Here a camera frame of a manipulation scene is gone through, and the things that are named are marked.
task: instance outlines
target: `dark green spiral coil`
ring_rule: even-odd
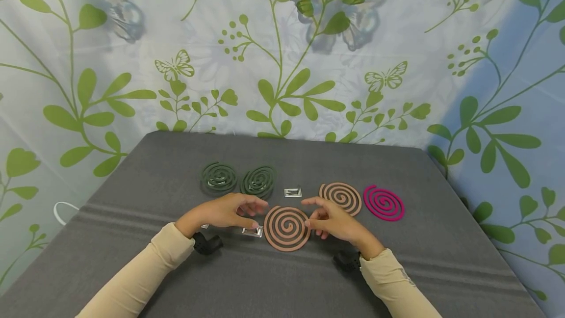
[[[239,190],[244,194],[255,195],[261,199],[271,196],[275,187],[275,170],[263,166],[245,174]]]
[[[214,162],[202,170],[202,185],[213,193],[230,192],[237,184],[237,175],[231,166]]]

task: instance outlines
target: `small metal clip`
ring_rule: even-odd
[[[241,231],[242,235],[253,236],[253,237],[263,237],[263,226],[259,226],[256,229],[246,229]]]
[[[285,198],[298,198],[302,196],[302,189],[301,188],[285,188],[284,189],[284,197]]]

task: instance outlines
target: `beige sleeve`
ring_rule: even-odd
[[[361,273],[367,284],[388,307],[394,318],[441,318],[430,301],[406,275],[390,249],[365,260],[360,258]]]
[[[78,318],[137,317],[163,278],[194,249],[194,240],[174,223],[160,230],[151,243],[122,268],[80,311]]]

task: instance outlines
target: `gray table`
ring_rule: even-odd
[[[194,133],[145,136],[38,259],[0,298],[3,318],[73,317],[159,229],[211,199],[199,188],[212,161],[238,174],[261,165],[278,177],[271,206],[315,196],[341,181],[360,192],[370,184],[405,203],[398,222],[357,219],[392,248],[412,280],[444,318],[536,318],[543,314],[427,155],[415,148],[257,139]],[[220,234],[224,248],[194,253],[171,273],[143,317],[389,317],[359,272],[345,274],[332,256],[348,244],[312,236],[299,251],[276,251],[265,237]]]

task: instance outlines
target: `butterfly pattern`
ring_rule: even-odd
[[[112,30],[126,42],[134,43],[144,32],[141,9],[130,0],[104,0],[103,9],[111,18]]]
[[[190,57],[186,50],[180,50],[176,58],[171,58],[171,62],[164,62],[160,60],[155,61],[155,67],[159,72],[164,74],[164,79],[168,82],[176,81],[179,79],[179,74],[186,77],[194,76],[194,68],[188,64]]]
[[[301,0],[293,0],[297,5],[301,5]],[[314,8],[314,15],[319,15],[321,12],[322,1],[311,0]],[[341,33],[343,41],[347,44],[350,51],[356,51],[365,44],[371,42],[373,34],[379,27],[380,19],[377,12],[378,6],[382,5],[385,0],[353,0],[352,5],[346,5],[341,1],[335,1],[338,5],[333,8],[327,9],[328,15],[324,17],[331,17],[338,11],[345,12],[350,20],[349,28]],[[298,12],[298,20],[303,24],[309,24],[306,32],[306,42],[312,39],[316,29],[312,18],[306,17]],[[318,36],[312,43],[312,49],[321,53],[330,53],[335,45],[336,35],[321,35]]]
[[[389,69],[386,73],[372,73],[365,74],[365,83],[369,86],[369,91],[380,92],[386,85],[388,88],[394,90],[402,84],[402,75],[408,68],[408,62],[403,61],[393,69]]]

